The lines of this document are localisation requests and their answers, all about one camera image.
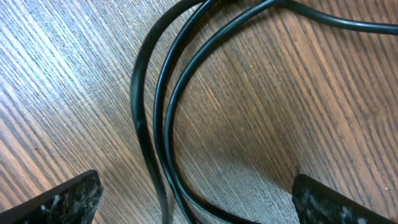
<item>wood grain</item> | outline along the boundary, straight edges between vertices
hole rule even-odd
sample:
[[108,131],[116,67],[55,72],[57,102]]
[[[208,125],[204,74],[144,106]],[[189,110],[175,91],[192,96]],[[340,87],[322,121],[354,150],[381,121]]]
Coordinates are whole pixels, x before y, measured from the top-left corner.
[[[96,169],[105,187],[96,223],[160,223],[131,119],[129,79],[145,35],[175,2],[0,2],[0,211]],[[398,24],[395,0],[302,2],[336,16]],[[175,73],[255,3],[217,5]],[[190,13],[171,25],[151,58],[150,125],[159,69]],[[330,28],[271,9],[200,67],[174,130],[192,187],[242,217],[298,223],[289,192],[301,172],[396,218],[398,37]],[[185,223],[179,209],[173,218]]]

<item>tabletop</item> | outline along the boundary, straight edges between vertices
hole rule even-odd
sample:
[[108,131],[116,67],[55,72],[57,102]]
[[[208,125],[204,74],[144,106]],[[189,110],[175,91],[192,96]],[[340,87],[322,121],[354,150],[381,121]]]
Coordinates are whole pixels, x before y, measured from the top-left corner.
[[[175,2],[0,2],[0,212],[96,169],[104,185],[96,223],[161,222],[129,83],[142,41]],[[206,39],[258,2],[221,2],[200,21],[168,97]],[[398,24],[396,0],[301,2]],[[193,10],[171,24],[152,54],[150,130],[159,70]],[[263,12],[206,59],[183,94],[174,126],[179,169],[203,198],[261,223],[299,222],[290,194],[298,173],[394,220],[397,62],[396,36],[331,28],[286,9]],[[172,198],[170,204],[174,223],[186,223]]]

